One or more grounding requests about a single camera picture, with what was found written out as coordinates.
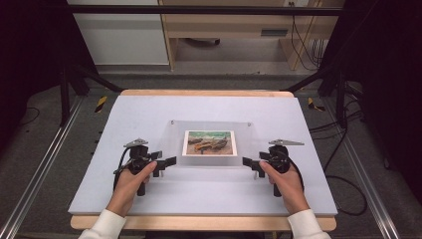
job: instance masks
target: white table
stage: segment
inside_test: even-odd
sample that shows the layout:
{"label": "white table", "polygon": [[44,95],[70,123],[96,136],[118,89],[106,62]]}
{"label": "white table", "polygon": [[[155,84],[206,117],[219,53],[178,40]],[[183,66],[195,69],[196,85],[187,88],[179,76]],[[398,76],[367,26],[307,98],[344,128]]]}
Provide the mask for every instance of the white table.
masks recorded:
{"label": "white table", "polygon": [[[238,156],[183,157],[186,129],[233,129]],[[242,156],[258,159],[268,142],[281,138],[305,145],[288,146],[300,169],[307,200],[322,230],[335,228],[337,213],[301,107],[290,93],[239,91],[142,91],[119,96],[87,174],[73,200],[72,226],[90,228],[112,194],[112,172],[136,139],[149,141],[149,152],[177,156],[163,177],[151,177],[146,195],[136,197],[126,229],[139,230],[290,230],[281,198],[266,178],[242,165]]]}

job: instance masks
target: black metal stand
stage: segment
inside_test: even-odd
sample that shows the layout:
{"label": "black metal stand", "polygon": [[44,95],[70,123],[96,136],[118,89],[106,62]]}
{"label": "black metal stand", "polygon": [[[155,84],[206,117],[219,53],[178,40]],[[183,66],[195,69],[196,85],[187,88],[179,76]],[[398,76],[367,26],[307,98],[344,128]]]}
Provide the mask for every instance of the black metal stand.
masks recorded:
{"label": "black metal stand", "polygon": [[[245,7],[245,6],[132,6],[132,5],[45,5],[44,8],[49,11],[66,11],[69,13],[92,13],[92,14],[222,14],[222,15],[291,15],[291,16],[345,16],[356,14],[362,11],[346,10],[343,8],[298,8],[298,7]],[[298,84],[295,84],[283,91],[294,93],[302,87],[314,82],[315,80],[324,78],[318,92],[322,96],[329,95],[334,87],[338,84],[338,78],[332,73],[340,72],[342,60],[345,52],[348,50],[350,43],[356,37],[357,30],[366,20],[369,12],[360,21],[354,29],[350,37],[342,45],[339,52],[335,55],[332,63],[329,66],[319,70],[312,76],[307,77]],[[119,88],[105,79],[102,79],[97,74],[90,73],[81,66],[72,66],[72,69],[79,74],[83,74],[107,88],[121,92],[123,89]],[[337,99],[344,97],[344,90],[339,91]],[[342,104],[343,101],[337,101],[337,104]],[[342,111],[343,107],[337,107],[338,111]]]}
{"label": "black metal stand", "polygon": [[318,93],[320,96],[326,97],[329,96],[335,88],[337,88],[335,116],[340,126],[345,128],[347,119],[345,118],[344,113],[344,97],[347,83],[345,81],[344,75],[341,72],[341,69],[344,67],[344,60],[346,59],[345,56],[349,54],[350,45],[357,39],[358,31],[363,26],[369,14],[375,8],[378,2],[379,0],[376,0],[370,9],[365,13],[365,16],[357,24],[344,44],[341,45],[340,50],[336,53],[329,65],[325,66],[321,70],[318,70],[315,74],[305,78],[301,82],[281,91],[294,93],[318,79],[323,79],[321,85],[319,86]]}
{"label": "black metal stand", "polygon": [[65,125],[66,121],[69,119],[71,112],[69,100],[69,84],[71,84],[72,88],[78,96],[86,96],[90,91],[90,88],[88,87],[87,83],[84,81],[83,78],[90,78],[113,92],[119,93],[125,90],[110,83],[106,79],[100,77],[98,74],[93,73],[82,66],[71,66],[70,68],[64,67],[60,77],[60,89],[62,99],[62,121],[60,123],[60,126]]}

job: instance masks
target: person's right hand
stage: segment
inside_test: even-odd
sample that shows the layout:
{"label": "person's right hand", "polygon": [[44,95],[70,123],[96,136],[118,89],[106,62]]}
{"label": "person's right hand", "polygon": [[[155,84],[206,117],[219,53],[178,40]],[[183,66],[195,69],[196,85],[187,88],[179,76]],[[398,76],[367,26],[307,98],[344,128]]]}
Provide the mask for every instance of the person's right hand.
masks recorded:
{"label": "person's right hand", "polygon": [[260,161],[260,166],[269,175],[270,183],[277,184],[289,213],[295,214],[310,209],[294,167],[291,166],[285,173],[279,173],[264,160]]}
{"label": "person's right hand", "polygon": [[105,209],[121,217],[125,217],[132,206],[133,197],[139,188],[139,185],[142,182],[148,182],[149,174],[152,173],[156,165],[157,162],[153,161],[136,175],[133,175],[129,169],[125,168],[118,178],[117,186]]}

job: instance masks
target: printed image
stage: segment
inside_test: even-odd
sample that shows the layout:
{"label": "printed image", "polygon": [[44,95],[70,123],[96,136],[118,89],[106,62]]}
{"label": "printed image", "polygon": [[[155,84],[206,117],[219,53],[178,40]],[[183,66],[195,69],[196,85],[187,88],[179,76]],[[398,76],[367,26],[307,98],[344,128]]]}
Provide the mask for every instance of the printed image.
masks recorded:
{"label": "printed image", "polygon": [[237,156],[233,131],[188,130],[183,144],[184,156]]}

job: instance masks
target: white tabletop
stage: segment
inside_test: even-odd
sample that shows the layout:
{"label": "white tabletop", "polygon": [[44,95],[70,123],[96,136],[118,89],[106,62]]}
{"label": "white tabletop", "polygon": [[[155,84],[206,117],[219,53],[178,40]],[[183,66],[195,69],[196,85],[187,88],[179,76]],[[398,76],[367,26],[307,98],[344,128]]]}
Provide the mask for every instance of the white tabletop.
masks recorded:
{"label": "white tabletop", "polygon": [[[235,131],[238,156],[186,158],[181,155],[186,129]],[[254,180],[242,156],[258,158],[268,142],[281,138],[300,169],[305,194],[316,215],[337,213],[299,102],[295,98],[120,96],[92,162],[72,202],[72,214],[99,214],[112,194],[123,145],[143,138],[149,151],[177,156],[163,177],[151,177],[146,195],[136,197],[132,215],[287,215],[268,178]]]}

